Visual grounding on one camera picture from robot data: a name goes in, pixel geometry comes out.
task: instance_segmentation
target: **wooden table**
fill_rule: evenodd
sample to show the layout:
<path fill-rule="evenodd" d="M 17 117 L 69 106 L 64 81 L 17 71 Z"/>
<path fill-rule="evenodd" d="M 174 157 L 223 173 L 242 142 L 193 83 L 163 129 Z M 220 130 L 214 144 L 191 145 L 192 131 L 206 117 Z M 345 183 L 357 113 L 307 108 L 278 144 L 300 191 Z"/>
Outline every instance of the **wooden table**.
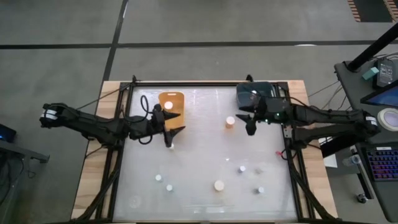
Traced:
<path fill-rule="evenodd" d="M 272 81 L 272 82 L 287 82 L 289 85 L 290 96 L 308 104 L 307 91 L 305 89 L 303 80 L 287 80 L 287 81 L 285 80 L 285 81 Z M 121 82 L 104 82 L 101 90 L 101 96 L 106 95 L 114 90 L 117 90 L 120 86 L 120 83 Z M 96 115 L 104 118 L 113 118 L 117 98 L 118 98 L 118 92 L 115 92 L 101 99 L 98 103 Z M 318 142 L 314 141 L 311 142 L 311 144 L 318 145 Z M 92 141 L 88 145 L 87 153 L 90 153 L 91 151 L 94 151 L 99 147 L 100 144 L 98 142 Z M 106 159 L 106 152 L 107 149 L 100 149 L 98 152 L 92 154 L 90 157 L 88 157 L 85 160 L 71 218 L 79 217 L 93 201 L 96 194 L 100 191 L 101 180 L 103 177 L 103 169 Z M 326 208 L 326 210 L 334 217 L 337 217 L 335 202 L 333 200 L 333 196 L 331 193 L 328 175 L 326 173 L 326 168 L 323 163 L 323 157 L 321 151 L 314 147 L 307 147 L 302 152 L 303 152 L 305 168 L 307 171 L 307 178 L 311 191 L 314 193 L 319 202 Z M 104 202 L 104 209 L 103 209 L 104 216 L 106 216 L 109 207 L 110 191 L 111 189 L 108 190 Z M 301 192 L 301 190 L 300 190 L 300 202 L 302 204 L 304 217 L 308 217 L 305 197 Z"/>

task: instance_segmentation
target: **small white object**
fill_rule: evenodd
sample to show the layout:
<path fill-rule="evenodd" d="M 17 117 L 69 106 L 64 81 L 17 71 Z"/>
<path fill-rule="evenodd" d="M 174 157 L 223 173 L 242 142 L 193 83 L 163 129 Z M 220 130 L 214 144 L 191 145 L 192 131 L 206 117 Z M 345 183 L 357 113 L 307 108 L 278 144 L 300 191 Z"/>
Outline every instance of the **small white object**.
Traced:
<path fill-rule="evenodd" d="M 162 176 L 161 176 L 160 174 L 157 174 L 157 175 L 155 176 L 155 180 L 161 182 L 161 181 L 162 181 Z"/>
<path fill-rule="evenodd" d="M 166 190 L 169 191 L 169 192 L 172 191 L 173 190 L 173 185 L 167 184 Z"/>
<path fill-rule="evenodd" d="M 353 166 L 361 163 L 361 158 L 359 155 L 353 155 L 348 158 L 343 159 L 343 164 L 345 166 Z"/>
<path fill-rule="evenodd" d="M 259 187 L 259 188 L 257 189 L 257 193 L 259 193 L 259 194 L 264 193 L 264 188 L 263 188 L 263 187 Z"/>
<path fill-rule="evenodd" d="M 225 127 L 232 128 L 234 126 L 234 123 L 235 123 L 235 118 L 233 118 L 232 116 L 229 116 L 226 118 Z"/>
<path fill-rule="evenodd" d="M 214 183 L 214 189 L 216 189 L 216 191 L 222 191 L 222 190 L 224 190 L 224 182 L 222 182 L 222 181 L 220 181 L 220 180 L 217 180 L 217 181 Z"/>
<path fill-rule="evenodd" d="M 174 149 L 174 143 L 172 143 L 172 145 L 170 147 L 168 147 L 167 149 Z"/>
<path fill-rule="evenodd" d="M 171 108 L 173 108 L 173 103 L 170 101 L 167 101 L 166 103 L 164 103 L 164 108 L 167 110 L 170 110 Z"/>
<path fill-rule="evenodd" d="M 245 166 L 240 166 L 239 167 L 239 172 L 244 172 L 246 170 L 246 167 Z"/>

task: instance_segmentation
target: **black desk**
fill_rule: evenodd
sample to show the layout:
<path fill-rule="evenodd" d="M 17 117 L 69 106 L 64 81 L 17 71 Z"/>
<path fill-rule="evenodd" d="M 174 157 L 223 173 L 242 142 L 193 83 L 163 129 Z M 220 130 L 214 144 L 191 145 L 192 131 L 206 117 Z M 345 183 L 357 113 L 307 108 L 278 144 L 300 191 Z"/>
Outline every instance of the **black desk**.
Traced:
<path fill-rule="evenodd" d="M 394 62 L 396 63 L 396 67 L 398 69 L 398 60 L 395 60 Z M 347 70 L 345 64 L 339 63 L 335 65 L 335 70 L 337 73 L 337 78 L 341 82 L 341 85 L 343 86 L 343 89 L 347 95 L 347 99 L 349 100 L 352 108 L 363 109 L 377 117 L 378 112 L 387 107 L 365 105 L 360 102 L 362 97 L 374 91 L 371 81 L 365 81 L 362 78 L 362 74 L 367 72 L 372 66 L 372 62 L 365 63 L 358 73 L 352 73 Z M 388 131 L 381 126 L 379 127 L 381 132 L 368 139 L 369 143 L 384 144 L 388 142 L 398 142 L 398 132 Z M 362 149 L 363 146 L 363 144 L 358 144 L 356 145 L 356 148 L 361 160 L 367 161 L 367 159 L 365 159 L 364 150 Z M 368 177 L 371 177 L 372 173 L 368 167 L 369 166 L 365 166 L 365 170 Z M 371 180 L 371 184 L 386 218 L 390 222 L 398 222 L 398 182 L 375 182 Z"/>

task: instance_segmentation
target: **white bottle cap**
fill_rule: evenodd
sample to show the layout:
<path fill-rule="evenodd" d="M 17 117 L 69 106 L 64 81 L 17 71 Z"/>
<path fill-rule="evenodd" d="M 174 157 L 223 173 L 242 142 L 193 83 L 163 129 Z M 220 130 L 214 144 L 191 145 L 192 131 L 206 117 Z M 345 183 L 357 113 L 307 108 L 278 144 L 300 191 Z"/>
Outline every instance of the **white bottle cap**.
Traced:
<path fill-rule="evenodd" d="M 225 120 L 226 128 L 232 128 L 234 126 L 234 123 L 235 123 L 235 118 L 233 118 L 232 116 L 227 117 Z"/>
<path fill-rule="evenodd" d="M 157 180 L 157 181 L 162 181 L 162 176 L 160 175 L 160 174 L 157 174 L 156 176 L 155 176 L 155 180 Z"/>
<path fill-rule="evenodd" d="M 167 191 L 172 191 L 173 190 L 173 185 L 167 184 L 166 190 Z"/>
<path fill-rule="evenodd" d="M 263 187 L 259 187 L 259 188 L 257 189 L 257 192 L 258 192 L 259 194 L 264 193 L 264 188 L 263 188 Z"/>
<path fill-rule="evenodd" d="M 246 167 L 245 166 L 240 166 L 239 167 L 239 172 L 244 172 L 246 170 Z"/>
<path fill-rule="evenodd" d="M 167 101 L 166 103 L 164 103 L 164 108 L 167 110 L 170 110 L 171 108 L 173 108 L 173 103 L 170 101 Z"/>
<path fill-rule="evenodd" d="M 214 189 L 216 189 L 216 191 L 222 191 L 222 190 L 224 190 L 224 182 L 222 182 L 222 181 L 220 181 L 220 180 L 217 180 L 217 181 L 214 183 Z"/>

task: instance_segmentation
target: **orange object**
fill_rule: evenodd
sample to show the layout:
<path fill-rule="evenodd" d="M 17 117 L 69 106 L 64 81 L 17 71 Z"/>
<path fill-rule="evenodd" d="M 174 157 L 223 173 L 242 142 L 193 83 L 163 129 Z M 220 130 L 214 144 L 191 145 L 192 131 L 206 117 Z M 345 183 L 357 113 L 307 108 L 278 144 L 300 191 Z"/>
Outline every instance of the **orange object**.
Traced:
<path fill-rule="evenodd" d="M 180 116 L 166 121 L 167 130 L 184 126 L 184 94 L 181 92 L 163 92 L 159 94 L 159 103 L 162 108 Z"/>

